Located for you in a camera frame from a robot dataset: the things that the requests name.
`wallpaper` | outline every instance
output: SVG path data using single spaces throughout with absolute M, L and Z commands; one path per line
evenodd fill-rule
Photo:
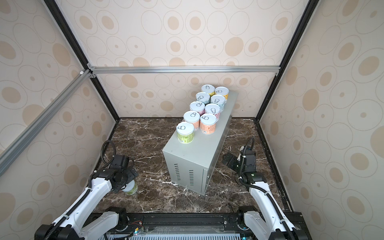
M 279 65 L 308 0 L 57 0 L 94 66 Z
M 204 84 L 238 93 L 233 117 L 255 117 L 275 73 L 98 74 L 120 117 L 183 117 Z
M 0 153 L 82 67 L 38 0 L 0 1 Z
M 383 239 L 384 1 L 325 0 L 262 117 L 313 239 Z
M 0 239 L 33 239 L 77 199 L 114 124 L 86 80 L 0 177 Z

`can lid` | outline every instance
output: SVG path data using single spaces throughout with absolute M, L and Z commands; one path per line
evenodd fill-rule
M 210 103 L 205 106 L 206 113 L 216 114 L 220 112 L 220 106 L 216 103 Z
M 210 114 L 210 113 L 204 113 L 200 117 L 200 122 L 205 125 L 213 125 L 217 121 L 217 118 L 215 115 Z
M 201 87 L 201 91 L 205 93 L 213 93 L 215 91 L 215 87 L 212 85 L 206 84 Z
M 194 101 L 194 102 L 191 102 L 191 104 L 189 105 L 189 108 L 192 111 L 200 112 L 205 108 L 205 104 L 200 101 Z
M 227 95 L 229 93 L 229 89 L 226 87 L 217 87 L 215 89 L 215 93 L 218 93 L 220 95 Z
M 213 95 L 211 97 L 211 103 L 224 103 L 225 97 L 223 95 Z
M 200 114 L 196 111 L 188 111 L 184 113 L 184 120 L 187 122 L 197 122 L 200 119 Z
M 193 133 L 193 131 L 195 131 L 195 127 L 193 126 L 192 123 L 181 122 L 177 125 L 176 131 L 181 135 L 188 135 Z
M 196 100 L 198 101 L 205 101 L 209 99 L 209 94 L 205 92 L 199 92 L 196 94 Z

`robotic arm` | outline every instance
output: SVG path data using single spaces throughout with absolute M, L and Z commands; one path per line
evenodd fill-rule
M 306 233 L 297 230 L 288 220 L 273 197 L 263 174 L 256 171 L 256 153 L 252 151 L 254 138 L 240 149 L 236 158 L 231 153 L 224 155 L 223 164 L 238 174 L 238 179 L 256 200 L 262 216 L 256 211 L 239 208 L 238 226 L 251 229 L 258 240 L 308 240 Z
M 108 208 L 98 219 L 85 227 L 83 225 L 108 192 L 117 193 L 138 176 L 134 161 L 129 163 L 127 156 L 114 154 L 110 163 L 91 175 L 88 186 L 68 210 L 51 225 L 40 226 L 35 232 L 35 240 L 93 240 L 111 228 L 121 231 L 127 228 L 126 210 L 117 207 Z

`marble surface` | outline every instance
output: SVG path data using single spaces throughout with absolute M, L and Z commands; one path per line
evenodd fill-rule
M 255 136 L 257 171 L 266 177 L 273 196 L 283 208 L 278 190 L 251 119 L 232 119 L 221 154 L 204 196 L 171 182 L 162 149 L 181 118 L 121 119 L 112 140 L 117 153 L 134 157 L 138 190 L 128 196 L 123 192 L 107 194 L 94 212 L 109 206 L 125 207 L 127 212 L 231 212 L 239 206 L 256 202 L 245 187 L 235 182 L 235 172 L 221 163 L 223 154 L 237 155 L 240 147 Z

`green can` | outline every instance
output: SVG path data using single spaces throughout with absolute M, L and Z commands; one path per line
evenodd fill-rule
M 190 143 L 193 141 L 195 127 L 192 123 L 181 122 L 176 127 L 177 139 L 181 143 Z

